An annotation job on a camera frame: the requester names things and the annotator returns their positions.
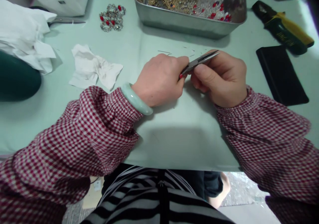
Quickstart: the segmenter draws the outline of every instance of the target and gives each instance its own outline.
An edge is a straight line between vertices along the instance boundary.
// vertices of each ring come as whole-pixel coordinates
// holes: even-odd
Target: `pliers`
[[[217,52],[218,52],[218,50],[204,54],[204,55],[198,57],[197,59],[193,60],[192,62],[188,63],[188,65],[182,70],[181,74],[179,75],[178,80],[180,80],[183,77],[183,75],[185,75],[186,73],[192,71],[199,64],[203,64],[203,63],[209,61],[210,59],[214,58],[218,54],[220,54]]]

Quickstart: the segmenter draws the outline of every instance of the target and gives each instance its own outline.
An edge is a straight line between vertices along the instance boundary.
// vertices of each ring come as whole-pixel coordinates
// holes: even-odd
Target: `hand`
[[[188,63],[187,56],[159,54],[145,64],[132,89],[150,107],[177,100],[183,93],[186,76],[180,80],[178,77]]]
[[[191,81],[195,88],[204,93],[209,92],[215,104],[231,108],[247,97],[246,64],[241,59],[219,52],[218,56],[206,64],[195,67]]]

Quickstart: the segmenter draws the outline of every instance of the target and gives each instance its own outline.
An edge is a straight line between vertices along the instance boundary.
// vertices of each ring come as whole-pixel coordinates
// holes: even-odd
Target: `scissors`
[[[198,57],[197,59],[193,60],[192,62],[188,63],[188,65],[182,70],[181,74],[179,75],[178,80],[180,80],[183,77],[183,75],[185,75],[186,73],[192,71],[199,64],[203,64],[203,63],[211,60],[212,58],[214,58],[218,54],[220,54],[220,53],[216,53],[216,52],[218,52],[218,50],[204,54],[204,55]]]
[[[48,12],[47,9],[45,9],[44,7],[40,7],[40,6],[33,6],[30,7],[31,9],[39,9],[39,10],[43,10]],[[52,22],[48,23],[48,26],[50,27],[52,24],[54,23],[70,23],[70,24],[80,24],[80,23],[85,23],[82,20],[78,20],[78,19],[74,19],[74,18],[69,18],[69,17],[59,17],[57,16]]]

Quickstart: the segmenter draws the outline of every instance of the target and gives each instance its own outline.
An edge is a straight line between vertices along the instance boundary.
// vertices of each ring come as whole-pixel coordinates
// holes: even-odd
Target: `crumpled tissue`
[[[0,50],[25,61],[42,75],[50,73],[50,58],[56,56],[42,40],[43,34],[50,32],[47,22],[56,14],[0,0],[0,18]]]
[[[115,84],[116,77],[121,72],[121,64],[109,63],[102,57],[94,55],[88,45],[77,44],[72,49],[75,61],[75,72],[70,85],[86,89],[96,85],[97,78],[108,89],[111,90]]]

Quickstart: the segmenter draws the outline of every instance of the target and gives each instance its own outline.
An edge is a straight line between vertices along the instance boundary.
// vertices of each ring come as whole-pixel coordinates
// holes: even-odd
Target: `black pouch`
[[[284,46],[262,47],[256,54],[275,101],[285,106],[309,102]]]

